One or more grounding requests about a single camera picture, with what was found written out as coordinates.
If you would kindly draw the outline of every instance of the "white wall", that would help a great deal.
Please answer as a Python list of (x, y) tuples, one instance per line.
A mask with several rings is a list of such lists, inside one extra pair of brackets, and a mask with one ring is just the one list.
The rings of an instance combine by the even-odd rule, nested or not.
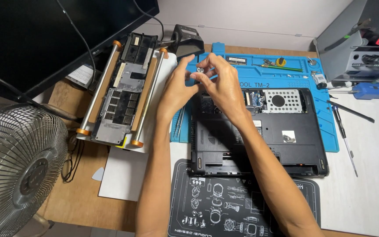
[[(165, 40), (182, 24), (197, 29), (204, 43), (307, 51), (351, 1), (158, 0), (156, 17), (167, 31)], [(150, 19), (134, 32), (161, 35), (161, 27)]]

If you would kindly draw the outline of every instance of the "fan grille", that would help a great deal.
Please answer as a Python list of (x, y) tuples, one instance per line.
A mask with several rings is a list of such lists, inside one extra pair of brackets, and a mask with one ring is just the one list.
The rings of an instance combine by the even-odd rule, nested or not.
[(62, 169), (67, 136), (60, 118), (32, 106), (0, 113), (1, 237), (16, 234), (45, 201)]

